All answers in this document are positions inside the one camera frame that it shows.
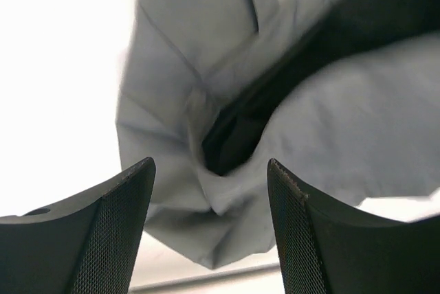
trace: blurry gray fabric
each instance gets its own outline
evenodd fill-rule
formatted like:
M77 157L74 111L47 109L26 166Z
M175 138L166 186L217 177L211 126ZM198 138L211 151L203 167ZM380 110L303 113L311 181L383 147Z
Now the blurry gray fabric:
M117 128L123 168L145 156L157 165L149 234L211 269L268 251L273 157L351 204L439 186L438 36L319 71L279 106L246 164L206 170L201 142L219 111L336 1L138 0Z

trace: cloth opening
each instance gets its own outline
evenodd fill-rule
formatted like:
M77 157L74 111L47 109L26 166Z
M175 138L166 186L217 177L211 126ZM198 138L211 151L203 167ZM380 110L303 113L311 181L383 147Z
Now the cloth opening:
M207 169L224 176L245 163L276 107L318 70L435 30L440 30L438 0L341 0L220 112L202 144Z

